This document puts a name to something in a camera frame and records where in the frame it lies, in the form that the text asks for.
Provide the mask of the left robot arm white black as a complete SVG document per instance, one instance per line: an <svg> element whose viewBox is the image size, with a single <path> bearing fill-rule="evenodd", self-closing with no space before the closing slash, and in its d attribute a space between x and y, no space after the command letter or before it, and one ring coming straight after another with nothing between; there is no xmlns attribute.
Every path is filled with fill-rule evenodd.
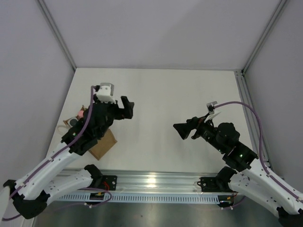
<svg viewBox="0 0 303 227"><path fill-rule="evenodd" d="M18 180L7 180L13 205L20 216L32 219L42 213L54 200L82 188L103 189L103 174L94 165L86 165L79 172L63 179L54 178L70 163L81 158L97 145L115 120L132 119L134 103L121 97L123 108L117 101L100 102L91 98L83 116L69 128L49 156L37 167Z"/></svg>

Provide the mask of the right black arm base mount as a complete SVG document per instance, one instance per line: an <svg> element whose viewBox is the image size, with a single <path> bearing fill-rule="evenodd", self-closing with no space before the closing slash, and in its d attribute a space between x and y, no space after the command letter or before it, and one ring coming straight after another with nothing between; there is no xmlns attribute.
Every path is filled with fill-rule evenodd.
<svg viewBox="0 0 303 227"><path fill-rule="evenodd" d="M197 185L202 192L226 192L228 189L215 177L200 177Z"/></svg>

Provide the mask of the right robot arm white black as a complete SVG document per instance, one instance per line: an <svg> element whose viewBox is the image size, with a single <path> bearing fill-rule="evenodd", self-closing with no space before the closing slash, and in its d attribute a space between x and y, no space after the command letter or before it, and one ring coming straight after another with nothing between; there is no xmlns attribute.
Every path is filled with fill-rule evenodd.
<svg viewBox="0 0 303 227"><path fill-rule="evenodd" d="M184 140L195 130L193 140L203 138L223 155L226 166L214 178L217 189L250 198L276 216L284 227L303 225L303 194L282 184L274 172L262 166L257 154L239 141L240 134L233 123L215 127L206 115L176 123L173 128Z"/></svg>

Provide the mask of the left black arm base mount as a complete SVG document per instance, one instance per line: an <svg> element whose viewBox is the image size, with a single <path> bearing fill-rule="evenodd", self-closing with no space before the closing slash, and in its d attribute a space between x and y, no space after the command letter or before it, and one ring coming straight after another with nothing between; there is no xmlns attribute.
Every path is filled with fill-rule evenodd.
<svg viewBox="0 0 303 227"><path fill-rule="evenodd" d="M116 175L104 175L95 165L86 165L84 167L90 173L92 182L89 188L103 189L106 191L115 191L117 185Z"/></svg>

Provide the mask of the white bottle grey cap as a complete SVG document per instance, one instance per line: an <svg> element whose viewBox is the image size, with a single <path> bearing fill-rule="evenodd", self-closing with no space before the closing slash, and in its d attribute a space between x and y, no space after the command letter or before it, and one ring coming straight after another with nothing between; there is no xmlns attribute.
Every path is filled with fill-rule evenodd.
<svg viewBox="0 0 303 227"><path fill-rule="evenodd" d="M70 126L70 127L73 127L77 124L78 122L78 118L77 117L72 117L70 118L68 121L67 121L67 124Z"/></svg>

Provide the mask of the pink cap amber bottle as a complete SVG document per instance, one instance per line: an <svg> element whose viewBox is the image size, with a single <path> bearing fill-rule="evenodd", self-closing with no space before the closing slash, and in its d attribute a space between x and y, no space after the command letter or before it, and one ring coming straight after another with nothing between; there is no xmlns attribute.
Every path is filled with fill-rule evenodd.
<svg viewBox="0 0 303 227"><path fill-rule="evenodd" d="M80 118L83 118L83 115L84 115L84 111L83 110L80 110L77 114L77 118L80 119Z"/></svg>

